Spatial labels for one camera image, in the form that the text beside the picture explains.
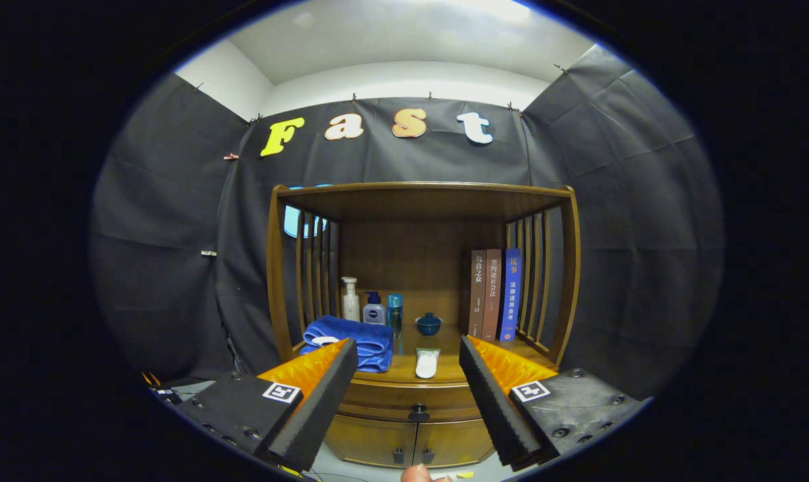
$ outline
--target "yellow sticky note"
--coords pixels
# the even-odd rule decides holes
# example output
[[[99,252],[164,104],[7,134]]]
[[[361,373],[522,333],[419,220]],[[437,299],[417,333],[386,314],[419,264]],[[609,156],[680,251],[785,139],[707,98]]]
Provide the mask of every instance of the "yellow sticky note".
[[[279,466],[279,468],[280,468],[280,469],[282,469],[282,470],[285,470],[285,472],[288,472],[288,473],[293,473],[293,474],[295,474],[296,476],[300,477],[300,472],[297,472],[297,471],[291,470],[291,469],[289,469],[288,467],[283,467],[283,466]]]

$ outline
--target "cabinet handle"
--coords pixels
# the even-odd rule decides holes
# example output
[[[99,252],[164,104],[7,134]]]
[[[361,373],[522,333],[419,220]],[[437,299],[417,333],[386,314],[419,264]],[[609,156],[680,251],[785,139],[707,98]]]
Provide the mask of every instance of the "cabinet handle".
[[[411,406],[411,412],[408,414],[407,418],[417,424],[428,422],[431,416],[426,410],[428,410],[428,406],[424,406],[422,403]]]
[[[435,461],[435,453],[431,451],[431,449],[425,449],[423,452],[423,463],[430,464]]]
[[[392,463],[404,465],[405,464],[405,452],[402,451],[401,447],[397,448],[395,452],[392,452]]]

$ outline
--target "brown book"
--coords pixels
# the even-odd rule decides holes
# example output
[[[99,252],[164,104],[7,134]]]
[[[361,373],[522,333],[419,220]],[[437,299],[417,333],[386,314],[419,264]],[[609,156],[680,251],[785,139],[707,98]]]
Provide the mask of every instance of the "brown book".
[[[485,308],[485,250],[471,251],[469,270],[467,335],[482,338],[482,318]]]
[[[485,309],[482,318],[482,339],[493,341],[497,336],[500,316],[500,293],[503,292],[503,250],[485,250]]]

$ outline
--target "wooden cabinet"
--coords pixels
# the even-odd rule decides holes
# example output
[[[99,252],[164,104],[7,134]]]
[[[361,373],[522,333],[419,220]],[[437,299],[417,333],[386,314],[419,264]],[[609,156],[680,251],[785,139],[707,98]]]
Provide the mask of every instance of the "wooden cabinet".
[[[380,467],[410,467],[417,424],[334,416],[324,442],[336,457]]]
[[[494,446],[481,418],[445,424],[419,424],[413,464],[451,467],[480,463]]]
[[[286,207],[297,210],[306,238],[283,229]],[[563,281],[548,286],[551,249],[546,212],[561,211]],[[577,304],[580,237],[571,188],[543,189],[486,183],[361,183],[306,189],[276,186],[267,226],[267,286],[274,336],[283,361],[303,347],[296,333],[322,315],[341,317],[341,276],[358,279],[364,292],[401,293],[402,337],[384,373],[356,372],[328,430],[338,457],[384,467],[450,467],[484,460],[490,437],[459,366],[465,317],[459,316],[469,253],[516,247],[522,253],[522,296],[517,336],[494,341],[553,370],[563,359]],[[284,259],[284,243],[295,255]],[[286,286],[286,278],[294,284]],[[560,292],[554,321],[546,323],[548,288]],[[286,307],[286,293],[295,306]],[[434,312],[444,320],[435,336],[420,335],[415,319]],[[416,348],[441,349],[434,378],[414,373]],[[411,419],[425,406],[428,420]],[[401,458],[401,465],[393,454]]]
[[[451,467],[493,454],[481,419],[413,424],[336,415],[324,440],[344,461],[379,467]]]

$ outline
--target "cabinet door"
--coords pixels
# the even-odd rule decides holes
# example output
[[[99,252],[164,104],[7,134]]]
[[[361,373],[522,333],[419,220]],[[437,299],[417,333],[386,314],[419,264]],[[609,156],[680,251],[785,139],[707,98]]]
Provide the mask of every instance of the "cabinet door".
[[[420,424],[413,463],[451,467],[480,463],[493,454],[491,437],[481,419],[443,424]]]
[[[334,416],[324,442],[343,461],[381,467],[410,467],[417,424]]]

